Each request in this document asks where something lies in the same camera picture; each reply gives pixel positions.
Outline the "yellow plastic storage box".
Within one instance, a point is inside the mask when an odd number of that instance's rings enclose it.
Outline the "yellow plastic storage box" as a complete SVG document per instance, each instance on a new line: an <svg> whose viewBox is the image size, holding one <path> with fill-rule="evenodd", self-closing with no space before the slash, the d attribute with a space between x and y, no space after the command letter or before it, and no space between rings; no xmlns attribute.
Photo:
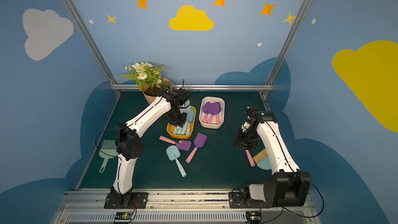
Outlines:
<svg viewBox="0 0 398 224"><path fill-rule="evenodd" d="M191 109L195 112L195 116L194 117L196 117L196 113L197 113L196 108L194 106L191 106ZM192 136L194 123L195 123L195 118L194 118L193 122L190 123L190 133L188 135L184 135L183 132L182 132L182 135L173 134L175 126L171 125L169 123L167 125L166 130L167 130L167 133L174 139L187 140L188 138L190 138Z"/></svg>

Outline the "purple pointed shovel pink handle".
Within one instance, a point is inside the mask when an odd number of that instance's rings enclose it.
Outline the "purple pointed shovel pink handle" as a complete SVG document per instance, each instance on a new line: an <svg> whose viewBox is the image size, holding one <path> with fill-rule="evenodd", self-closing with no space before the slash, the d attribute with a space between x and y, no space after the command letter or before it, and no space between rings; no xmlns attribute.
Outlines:
<svg viewBox="0 0 398 224"><path fill-rule="evenodd" d="M207 123L207 116L208 116L208 112L209 109L211 108L211 103L210 102L206 102L202 108L202 112L204 113L204 117L202 119L203 123Z"/></svg>

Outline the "purple square shovel pink handle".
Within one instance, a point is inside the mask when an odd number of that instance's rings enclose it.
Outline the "purple square shovel pink handle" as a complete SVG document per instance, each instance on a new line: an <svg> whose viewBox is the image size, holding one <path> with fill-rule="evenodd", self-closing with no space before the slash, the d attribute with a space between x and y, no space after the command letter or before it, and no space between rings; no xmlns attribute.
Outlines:
<svg viewBox="0 0 398 224"><path fill-rule="evenodd" d="M196 154L197 150L199 148L202 148L204 146L204 144L207 141L207 136L202 134L202 133L198 133L197 136L195 137L194 140L194 145L195 148L193 149L193 151L191 151L191 153L189 154L189 156L186 159L186 163L190 163L194 157L194 155Z"/></svg>

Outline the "white plastic storage box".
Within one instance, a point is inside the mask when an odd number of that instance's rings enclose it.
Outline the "white plastic storage box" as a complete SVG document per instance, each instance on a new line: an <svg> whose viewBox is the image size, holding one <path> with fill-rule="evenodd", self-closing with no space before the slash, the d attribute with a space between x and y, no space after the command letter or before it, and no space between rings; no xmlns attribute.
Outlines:
<svg viewBox="0 0 398 224"><path fill-rule="evenodd" d="M202 127L219 129L224 122L225 101L219 97L207 96L202 99L199 121Z"/></svg>

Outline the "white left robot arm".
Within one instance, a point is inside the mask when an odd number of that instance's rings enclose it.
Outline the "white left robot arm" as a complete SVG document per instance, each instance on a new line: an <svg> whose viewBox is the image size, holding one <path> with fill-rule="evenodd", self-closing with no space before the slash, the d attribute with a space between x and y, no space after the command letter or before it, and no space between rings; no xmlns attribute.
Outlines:
<svg viewBox="0 0 398 224"><path fill-rule="evenodd" d="M110 193L106 197L105 209L131 207L134 202L132 193L134 169L139 156L144 152L142 136L163 115L166 115L166 121L169 124L182 127L187 120L187 113L183 111L183 108L189 98L190 95L184 88L179 88L177 91L164 89L136 117L126 123L118 123L116 128L117 173Z"/></svg>

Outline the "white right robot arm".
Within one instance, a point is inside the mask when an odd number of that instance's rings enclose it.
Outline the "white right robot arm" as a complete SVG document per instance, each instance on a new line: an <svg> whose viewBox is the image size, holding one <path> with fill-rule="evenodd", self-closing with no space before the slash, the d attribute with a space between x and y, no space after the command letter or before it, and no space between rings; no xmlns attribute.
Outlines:
<svg viewBox="0 0 398 224"><path fill-rule="evenodd" d="M246 152L252 166L259 163L249 151L257 147L258 141L267 152L272 176L264 184L250 184L246 188L247 199L261 202L264 208L303 206L311 185L310 175L301 171L291 157L274 113L249 106L235 145Z"/></svg>

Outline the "blue hand brush tan bristles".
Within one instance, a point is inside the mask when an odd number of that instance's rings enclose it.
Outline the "blue hand brush tan bristles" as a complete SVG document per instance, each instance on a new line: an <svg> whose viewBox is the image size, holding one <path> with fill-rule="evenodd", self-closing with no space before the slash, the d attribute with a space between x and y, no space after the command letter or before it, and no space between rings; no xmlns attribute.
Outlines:
<svg viewBox="0 0 398 224"><path fill-rule="evenodd" d="M271 162L266 149L261 150L257 155L253 157L256 166L262 170L271 170Z"/></svg>

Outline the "purple square shovel lying sideways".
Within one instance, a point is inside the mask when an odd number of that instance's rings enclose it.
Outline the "purple square shovel lying sideways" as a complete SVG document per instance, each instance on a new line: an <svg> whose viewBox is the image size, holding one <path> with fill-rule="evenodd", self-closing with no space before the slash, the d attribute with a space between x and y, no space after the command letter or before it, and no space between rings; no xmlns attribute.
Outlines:
<svg viewBox="0 0 398 224"><path fill-rule="evenodd" d="M192 145L192 143L190 141L180 140L178 142L175 142L175 141L168 139L164 136L160 136L159 140L164 141L169 144L172 144L172 145L175 145L175 146L177 146L177 148L179 150L182 150L182 151L189 151L191 148L191 145Z"/></svg>

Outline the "potted white flower plant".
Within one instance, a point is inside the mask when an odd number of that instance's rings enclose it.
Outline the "potted white flower plant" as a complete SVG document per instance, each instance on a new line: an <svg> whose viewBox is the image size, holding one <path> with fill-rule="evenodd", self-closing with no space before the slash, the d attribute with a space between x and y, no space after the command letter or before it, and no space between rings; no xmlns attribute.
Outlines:
<svg viewBox="0 0 398 224"><path fill-rule="evenodd" d="M127 74L120 77L134 81L149 104L161 94L162 90L172 88L172 83L161 75L164 65L155 66L149 62L141 62L127 65L124 69Z"/></svg>

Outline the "right circuit board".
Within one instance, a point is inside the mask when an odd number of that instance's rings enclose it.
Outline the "right circuit board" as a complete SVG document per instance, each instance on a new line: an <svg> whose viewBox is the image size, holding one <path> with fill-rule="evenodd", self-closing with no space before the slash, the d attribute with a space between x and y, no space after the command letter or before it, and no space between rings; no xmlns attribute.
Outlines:
<svg viewBox="0 0 398 224"><path fill-rule="evenodd" d="M260 212L246 212L245 214L246 224L260 224L262 220L262 215Z"/></svg>

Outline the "circuit board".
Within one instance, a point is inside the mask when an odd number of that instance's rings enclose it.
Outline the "circuit board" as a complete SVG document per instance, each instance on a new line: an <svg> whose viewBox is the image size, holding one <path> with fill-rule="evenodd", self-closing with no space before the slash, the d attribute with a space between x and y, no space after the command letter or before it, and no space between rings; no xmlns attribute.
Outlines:
<svg viewBox="0 0 398 224"><path fill-rule="evenodd" d="M114 217L115 223L129 223L134 217L133 212L116 212Z"/></svg>
<svg viewBox="0 0 398 224"><path fill-rule="evenodd" d="M260 212L246 212L245 214L246 224L260 224L262 220L262 215Z"/></svg>

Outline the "left circuit board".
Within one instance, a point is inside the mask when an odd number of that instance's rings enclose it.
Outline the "left circuit board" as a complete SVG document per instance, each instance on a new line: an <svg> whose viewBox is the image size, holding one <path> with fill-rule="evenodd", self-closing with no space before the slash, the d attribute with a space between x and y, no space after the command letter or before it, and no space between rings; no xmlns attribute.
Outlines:
<svg viewBox="0 0 398 224"><path fill-rule="evenodd" d="M129 223L134 217L133 212L116 212L114 217L115 223Z"/></svg>

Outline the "right aluminium frame post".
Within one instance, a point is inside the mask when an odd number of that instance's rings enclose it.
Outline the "right aluminium frame post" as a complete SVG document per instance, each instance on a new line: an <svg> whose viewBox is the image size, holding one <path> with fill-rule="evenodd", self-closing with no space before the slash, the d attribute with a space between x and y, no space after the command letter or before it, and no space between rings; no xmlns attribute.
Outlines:
<svg viewBox="0 0 398 224"><path fill-rule="evenodd" d="M267 78L265 85L267 87L269 87L269 89L265 89L261 92L261 96L264 100L266 99L268 92L273 90L274 81L282 67L283 62L285 61L285 58L286 58L286 56L296 38L297 33L299 32L299 29L306 17L308 10L311 7L312 2L313 2L313 0L302 0L302 2L301 2L301 5L296 14L296 18L294 19L294 23L292 24L292 26L288 32L288 35L285 39L282 49L281 49L274 65L271 69L271 72Z"/></svg>

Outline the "aluminium frame post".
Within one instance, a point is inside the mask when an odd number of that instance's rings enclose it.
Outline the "aluminium frame post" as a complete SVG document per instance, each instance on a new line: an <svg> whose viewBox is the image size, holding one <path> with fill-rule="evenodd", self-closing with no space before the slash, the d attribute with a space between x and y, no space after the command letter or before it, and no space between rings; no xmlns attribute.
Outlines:
<svg viewBox="0 0 398 224"><path fill-rule="evenodd" d="M268 92L273 90L274 81L282 67L283 62L285 61L285 58L286 58L286 56L296 38L297 33L299 32L299 29L306 17L308 10L311 7L312 2L313 2L313 0L302 0L302 2L301 2L301 5L296 14L296 18L294 19L294 23L292 24L292 26L288 32L288 35L285 39L282 49L281 49L274 65L271 69L271 72L267 78L265 85L267 87L269 87L269 89L265 89L261 92L261 96L264 100L266 99Z"/></svg>
<svg viewBox="0 0 398 224"><path fill-rule="evenodd" d="M92 54L94 55L96 61L98 62L99 66L101 67L103 73L105 74L106 78L110 83L110 87L117 84L117 81L110 70L104 56L102 55L98 45L96 44L93 36L91 35L87 25L85 24L78 8L74 4L73 0L61 0L66 7L67 11L69 12L70 16L72 17L74 23L76 24L78 30L82 34L84 40L86 41L89 49L91 50Z"/></svg>

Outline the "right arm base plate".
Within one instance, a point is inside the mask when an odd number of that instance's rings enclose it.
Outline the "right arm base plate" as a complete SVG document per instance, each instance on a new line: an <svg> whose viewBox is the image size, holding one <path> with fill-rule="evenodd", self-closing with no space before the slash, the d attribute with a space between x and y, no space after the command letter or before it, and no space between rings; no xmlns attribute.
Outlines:
<svg viewBox="0 0 398 224"><path fill-rule="evenodd" d="M231 209L260 209L262 205L259 200L253 200L240 191L230 191L228 198Z"/></svg>

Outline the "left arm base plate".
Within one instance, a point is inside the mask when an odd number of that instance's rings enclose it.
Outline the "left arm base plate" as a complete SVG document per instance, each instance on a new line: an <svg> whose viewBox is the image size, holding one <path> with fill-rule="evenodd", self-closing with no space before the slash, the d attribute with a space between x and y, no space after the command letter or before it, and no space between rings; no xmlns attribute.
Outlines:
<svg viewBox="0 0 398 224"><path fill-rule="evenodd" d="M116 191L110 192L104 204L104 209L144 209L148 202L147 192L127 192L122 195Z"/></svg>

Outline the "left aluminium frame post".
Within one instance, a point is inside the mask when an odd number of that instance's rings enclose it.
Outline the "left aluminium frame post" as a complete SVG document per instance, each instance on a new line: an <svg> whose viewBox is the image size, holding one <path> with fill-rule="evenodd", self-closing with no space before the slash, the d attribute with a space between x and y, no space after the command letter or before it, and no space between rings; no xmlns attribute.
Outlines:
<svg viewBox="0 0 398 224"><path fill-rule="evenodd" d="M67 11L69 12L70 16L72 17L74 23L76 24L78 30L82 34L84 40L86 41L89 49L91 50L92 54L94 55L96 61L98 62L99 66L101 67L103 73L105 74L106 78L110 83L110 87L117 84L117 81L110 70L104 56L102 55L98 45L96 44L93 36L91 35L87 25L85 24L78 8L74 4L73 0L61 0L66 7Z"/></svg>

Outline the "aluminium rail front frame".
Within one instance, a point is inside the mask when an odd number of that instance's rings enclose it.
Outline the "aluminium rail front frame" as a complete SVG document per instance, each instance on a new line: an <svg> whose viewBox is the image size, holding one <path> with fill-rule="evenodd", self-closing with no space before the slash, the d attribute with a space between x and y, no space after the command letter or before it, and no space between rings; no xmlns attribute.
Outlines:
<svg viewBox="0 0 398 224"><path fill-rule="evenodd" d="M245 224L246 212L260 212L261 223L318 224L320 218L307 198L301 207L288 209L231 209L232 189L141 189L149 193L144 209L104 209L108 191L68 191L52 220L54 224ZM116 212L133 212L129 223L115 223Z"/></svg>

